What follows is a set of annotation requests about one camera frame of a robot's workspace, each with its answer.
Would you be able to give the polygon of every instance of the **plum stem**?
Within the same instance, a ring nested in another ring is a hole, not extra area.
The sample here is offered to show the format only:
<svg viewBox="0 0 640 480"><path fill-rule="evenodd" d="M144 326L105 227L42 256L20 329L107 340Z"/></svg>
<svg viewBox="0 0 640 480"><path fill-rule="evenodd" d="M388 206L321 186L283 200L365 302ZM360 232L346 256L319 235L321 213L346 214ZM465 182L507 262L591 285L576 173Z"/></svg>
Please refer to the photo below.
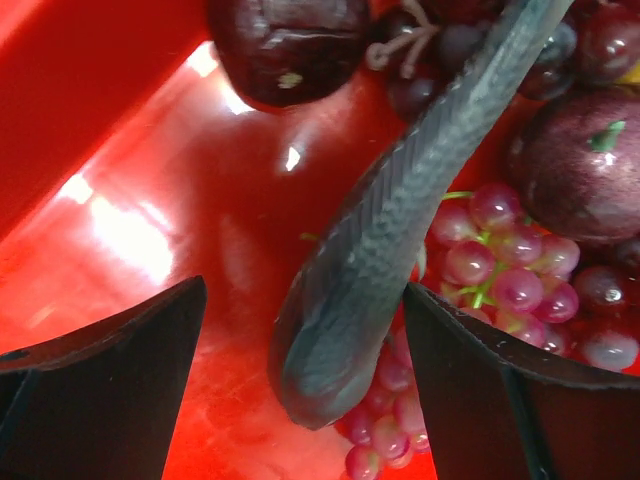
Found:
<svg viewBox="0 0 640 480"><path fill-rule="evenodd" d="M613 150L618 142L618 136L624 130L626 122L619 120L612 122L589 139L589 145L594 152L606 153Z"/></svg>

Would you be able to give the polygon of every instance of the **red grape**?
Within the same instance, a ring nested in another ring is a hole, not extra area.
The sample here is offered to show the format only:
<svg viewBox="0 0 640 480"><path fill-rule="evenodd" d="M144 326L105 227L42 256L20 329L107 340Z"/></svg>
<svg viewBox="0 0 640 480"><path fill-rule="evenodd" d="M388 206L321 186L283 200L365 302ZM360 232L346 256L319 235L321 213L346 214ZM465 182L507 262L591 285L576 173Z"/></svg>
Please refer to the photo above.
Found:
<svg viewBox="0 0 640 480"><path fill-rule="evenodd" d="M347 453L345 465L352 480L377 480L383 466L375 450L362 445L356 445Z"/></svg>
<svg viewBox="0 0 640 480"><path fill-rule="evenodd" d="M580 247L573 240L558 235L542 237L542 255L530 267L542 275L563 276L578 265Z"/></svg>
<svg viewBox="0 0 640 480"><path fill-rule="evenodd" d="M444 276L459 285L479 285L491 273L496 260L486 246L473 240L455 245L444 260Z"/></svg>
<svg viewBox="0 0 640 480"><path fill-rule="evenodd" d="M414 433L411 435L411 446L416 453L426 453L431 451L429 435L427 432Z"/></svg>
<svg viewBox="0 0 640 480"><path fill-rule="evenodd" d="M524 267L542 254L542 235L529 225L515 224L493 234L489 246L501 262Z"/></svg>
<svg viewBox="0 0 640 480"><path fill-rule="evenodd" d="M377 379L374 379L363 402L373 413L383 415L391 412L394 398L393 392L384 388Z"/></svg>
<svg viewBox="0 0 640 480"><path fill-rule="evenodd" d="M411 362L411 352L409 351L409 341L407 340L407 330L402 327L395 334L395 342L393 345L393 353L396 358L408 369L413 370L413 363Z"/></svg>
<svg viewBox="0 0 640 480"><path fill-rule="evenodd" d="M489 183L476 190L469 200L471 218L489 231L513 225L522 216L518 193L502 183Z"/></svg>
<svg viewBox="0 0 640 480"><path fill-rule="evenodd" d="M540 279L524 268L501 272L490 291L498 308L517 313L535 310L544 295Z"/></svg>
<svg viewBox="0 0 640 480"><path fill-rule="evenodd" d="M467 209L452 202L443 202L431 223L431 233L445 247L478 236L478 230Z"/></svg>
<svg viewBox="0 0 640 480"><path fill-rule="evenodd" d="M409 436L400 429L393 415L380 417L373 424L371 445L386 460L400 458L411 448Z"/></svg>
<svg viewBox="0 0 640 480"><path fill-rule="evenodd" d="M544 324L530 313L499 310L495 326L534 347L540 348L544 344Z"/></svg>
<svg viewBox="0 0 640 480"><path fill-rule="evenodd" d="M380 355L376 375L380 385L391 392L405 390L413 379L411 370L402 365L389 350Z"/></svg>
<svg viewBox="0 0 640 480"><path fill-rule="evenodd" d="M396 397L393 415L405 433L419 433L426 429L418 392L414 389L406 390Z"/></svg>
<svg viewBox="0 0 640 480"><path fill-rule="evenodd" d="M579 33L577 67L588 83L612 83L640 60L640 15L624 5L603 5Z"/></svg>
<svg viewBox="0 0 640 480"><path fill-rule="evenodd" d="M584 340L580 350L594 367L619 372L635 363L639 347L634 338L607 330Z"/></svg>
<svg viewBox="0 0 640 480"><path fill-rule="evenodd" d="M593 266L581 271L573 281L580 305L594 313L620 313L627 309L625 278L608 266Z"/></svg>
<svg viewBox="0 0 640 480"><path fill-rule="evenodd" d="M570 320L578 312L580 306L578 294L571 285L558 279L552 282L534 315L545 323L563 323Z"/></svg>
<svg viewBox="0 0 640 480"><path fill-rule="evenodd" d="M358 405L342 419L346 434L354 445L371 445L373 416L364 407Z"/></svg>

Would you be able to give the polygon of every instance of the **dark grape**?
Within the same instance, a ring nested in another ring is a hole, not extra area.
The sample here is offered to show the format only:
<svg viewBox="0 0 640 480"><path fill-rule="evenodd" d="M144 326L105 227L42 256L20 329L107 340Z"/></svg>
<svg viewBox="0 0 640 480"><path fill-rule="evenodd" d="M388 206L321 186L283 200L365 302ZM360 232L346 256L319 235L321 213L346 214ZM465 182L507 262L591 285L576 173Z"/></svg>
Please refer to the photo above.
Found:
<svg viewBox="0 0 640 480"><path fill-rule="evenodd" d="M552 100L566 93L575 81L570 67L534 65L520 84L518 93L529 100Z"/></svg>
<svg viewBox="0 0 640 480"><path fill-rule="evenodd" d="M640 237L635 236L613 247L612 260L627 274L640 276Z"/></svg>
<svg viewBox="0 0 640 480"><path fill-rule="evenodd" d="M405 122L413 122L433 102L444 82L441 73L430 65L418 65L411 79L393 76L387 84L389 103Z"/></svg>
<svg viewBox="0 0 640 480"><path fill-rule="evenodd" d="M480 48L486 33L478 26L447 25L437 37L438 60L449 73L460 72Z"/></svg>
<svg viewBox="0 0 640 480"><path fill-rule="evenodd" d="M624 5L601 6L580 28L576 59L586 83L622 77L640 60L640 15Z"/></svg>
<svg viewBox="0 0 640 480"><path fill-rule="evenodd" d="M570 22L568 20L560 22L544 44L536 65L546 67L562 65L573 55L577 44L578 34Z"/></svg>
<svg viewBox="0 0 640 480"><path fill-rule="evenodd" d="M573 288L581 307L594 313L612 314L629 306L625 281L614 268L599 265L580 272L573 281Z"/></svg>

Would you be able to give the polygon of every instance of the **red plastic surface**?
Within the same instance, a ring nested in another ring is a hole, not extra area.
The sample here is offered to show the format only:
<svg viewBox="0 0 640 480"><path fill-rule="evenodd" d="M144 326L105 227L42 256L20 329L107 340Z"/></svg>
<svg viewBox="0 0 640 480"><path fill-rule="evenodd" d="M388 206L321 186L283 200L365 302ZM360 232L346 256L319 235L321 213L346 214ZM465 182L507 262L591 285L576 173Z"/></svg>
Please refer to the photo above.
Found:
<svg viewBox="0 0 640 480"><path fill-rule="evenodd" d="M195 1L0 6L0 351L203 274L208 312L165 479L345 479L347 442L277 404L267 345L312 247L300 234L323 230L403 125L363 73L317 104L253 111L209 45L196 49L203 23ZM510 109L456 187L493 175L528 114ZM426 455L383 478L435 474Z"/></svg>

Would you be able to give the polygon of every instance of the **plum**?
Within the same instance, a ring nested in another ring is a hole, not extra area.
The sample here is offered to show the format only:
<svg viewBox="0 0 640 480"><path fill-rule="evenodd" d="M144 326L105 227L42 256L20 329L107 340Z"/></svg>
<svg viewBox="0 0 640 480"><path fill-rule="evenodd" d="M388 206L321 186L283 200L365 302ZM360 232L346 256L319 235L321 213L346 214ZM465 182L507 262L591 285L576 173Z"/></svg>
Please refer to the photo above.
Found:
<svg viewBox="0 0 640 480"><path fill-rule="evenodd" d="M530 215L587 244L640 232L640 92L576 90L543 106L511 145L508 172Z"/></svg>
<svg viewBox="0 0 640 480"><path fill-rule="evenodd" d="M207 20L233 88L272 107L312 102L345 84L371 21L367 0L208 0Z"/></svg>

